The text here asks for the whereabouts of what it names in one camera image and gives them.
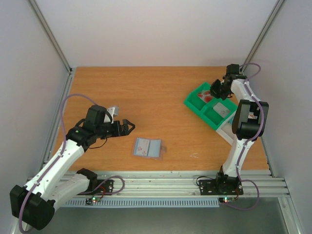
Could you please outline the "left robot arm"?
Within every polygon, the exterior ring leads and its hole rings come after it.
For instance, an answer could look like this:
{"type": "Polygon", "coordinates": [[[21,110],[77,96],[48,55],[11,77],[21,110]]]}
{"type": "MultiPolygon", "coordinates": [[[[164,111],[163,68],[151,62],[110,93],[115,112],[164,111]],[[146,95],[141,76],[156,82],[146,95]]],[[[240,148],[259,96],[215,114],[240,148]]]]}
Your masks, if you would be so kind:
{"type": "Polygon", "coordinates": [[[96,173],[82,168],[58,185],[72,164],[87,150],[93,149],[98,139],[129,135],[135,125],[127,119],[114,120],[118,108],[91,106],[86,117],[78,121],[67,134],[54,156],[24,186],[10,191],[12,215],[18,219],[19,231],[28,233],[23,225],[41,230],[52,220],[57,209],[76,195],[95,195],[106,180],[98,180],[96,173]]]}

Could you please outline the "white card red drawings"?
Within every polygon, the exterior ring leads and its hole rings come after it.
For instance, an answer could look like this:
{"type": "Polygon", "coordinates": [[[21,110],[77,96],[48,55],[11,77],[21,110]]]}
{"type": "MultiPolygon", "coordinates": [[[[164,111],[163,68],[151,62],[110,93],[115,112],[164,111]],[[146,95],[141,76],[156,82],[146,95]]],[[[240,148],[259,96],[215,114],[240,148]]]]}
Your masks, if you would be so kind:
{"type": "Polygon", "coordinates": [[[137,138],[134,155],[136,156],[147,156],[150,146],[150,140],[146,138],[137,138]]]}

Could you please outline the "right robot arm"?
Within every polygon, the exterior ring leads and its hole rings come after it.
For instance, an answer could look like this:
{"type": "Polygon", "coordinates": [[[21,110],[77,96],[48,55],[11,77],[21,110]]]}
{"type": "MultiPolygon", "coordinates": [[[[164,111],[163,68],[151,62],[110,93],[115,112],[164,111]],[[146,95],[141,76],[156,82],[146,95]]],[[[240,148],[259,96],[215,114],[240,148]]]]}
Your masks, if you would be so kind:
{"type": "Polygon", "coordinates": [[[234,142],[215,179],[214,187],[220,195],[239,190],[243,162],[251,146],[263,135],[269,110],[269,104],[256,97],[241,69],[239,64],[228,65],[223,80],[215,80],[210,87],[213,97],[225,100],[235,95],[238,101],[232,123],[234,142]]]}

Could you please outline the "pink leather card holder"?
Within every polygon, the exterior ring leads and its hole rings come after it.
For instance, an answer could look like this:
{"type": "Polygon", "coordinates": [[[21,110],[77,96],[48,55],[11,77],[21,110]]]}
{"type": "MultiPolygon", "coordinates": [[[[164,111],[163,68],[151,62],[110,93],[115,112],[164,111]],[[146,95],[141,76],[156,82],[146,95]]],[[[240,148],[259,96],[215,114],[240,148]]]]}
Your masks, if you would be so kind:
{"type": "MultiPolygon", "coordinates": [[[[133,156],[136,156],[136,155],[134,155],[136,139],[134,141],[133,149],[132,149],[132,155],[133,156]]],[[[167,148],[164,144],[164,141],[162,139],[150,139],[150,138],[146,138],[146,139],[150,140],[148,155],[147,156],[137,156],[137,157],[161,160],[164,153],[167,151],[167,148]]]]}

